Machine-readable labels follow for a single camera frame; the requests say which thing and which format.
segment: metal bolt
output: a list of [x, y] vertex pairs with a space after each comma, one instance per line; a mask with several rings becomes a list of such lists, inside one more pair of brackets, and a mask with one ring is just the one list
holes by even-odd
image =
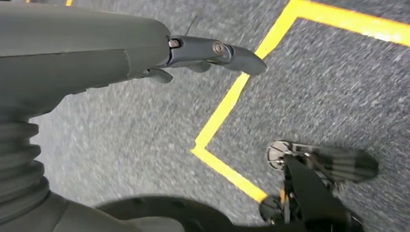
[[168, 45], [169, 45], [170, 48], [176, 48], [176, 47], [179, 47], [179, 46], [180, 46], [180, 43], [179, 43], [178, 40], [173, 39], [173, 40], [170, 40], [170, 41], [168, 42]]
[[225, 46], [223, 45], [223, 43], [215, 41], [212, 46], [212, 49], [214, 50], [215, 54], [222, 55], [225, 51]]

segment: yellow floor marking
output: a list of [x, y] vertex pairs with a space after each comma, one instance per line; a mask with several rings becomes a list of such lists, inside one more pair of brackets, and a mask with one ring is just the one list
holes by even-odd
[[[410, 25], [308, 0], [290, 0], [255, 54], [260, 58], [265, 58], [272, 52], [298, 17], [350, 30], [376, 39], [410, 46]], [[191, 151], [240, 190], [260, 202], [266, 197], [265, 192], [205, 149], [225, 118], [232, 111], [248, 79], [249, 75], [244, 73], [237, 78], [195, 139], [196, 146]]]
[[196, 155], [196, 157], [202, 160], [202, 162], [208, 164], [211, 168], [223, 175], [234, 185], [236, 185], [240, 190], [242, 190], [244, 193], [246, 193], [256, 201], [261, 202], [267, 197], [267, 194], [260, 188], [256, 187], [253, 183], [248, 181], [246, 178], [241, 176], [241, 174], [237, 173], [235, 170], [230, 168], [228, 165], [226, 165], [220, 159], [216, 158], [204, 148], [194, 148], [192, 152]]
[[410, 25], [321, 3], [297, 0], [298, 17], [410, 46]]
[[[293, 1], [286, 6], [276, 23], [256, 50], [255, 54], [260, 58], [265, 58], [279, 44], [282, 37], [286, 34], [296, 19], [296, 16], [293, 16], [292, 14], [294, 7], [294, 4], [292, 3]], [[214, 137], [218, 128], [234, 108], [248, 79], [249, 75], [242, 73], [234, 82], [231, 89], [225, 95], [215, 112], [199, 133], [198, 137], [195, 139], [195, 143], [198, 147], [206, 147], [212, 137]]]

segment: black wheel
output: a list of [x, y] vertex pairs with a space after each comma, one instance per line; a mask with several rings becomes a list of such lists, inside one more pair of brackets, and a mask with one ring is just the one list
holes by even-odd
[[138, 197], [107, 203], [99, 210], [121, 220], [167, 217], [179, 221], [187, 232], [232, 231], [232, 222], [206, 204], [179, 197]]
[[265, 198], [259, 205], [259, 213], [262, 219], [269, 224], [283, 224], [280, 196], [271, 195]]

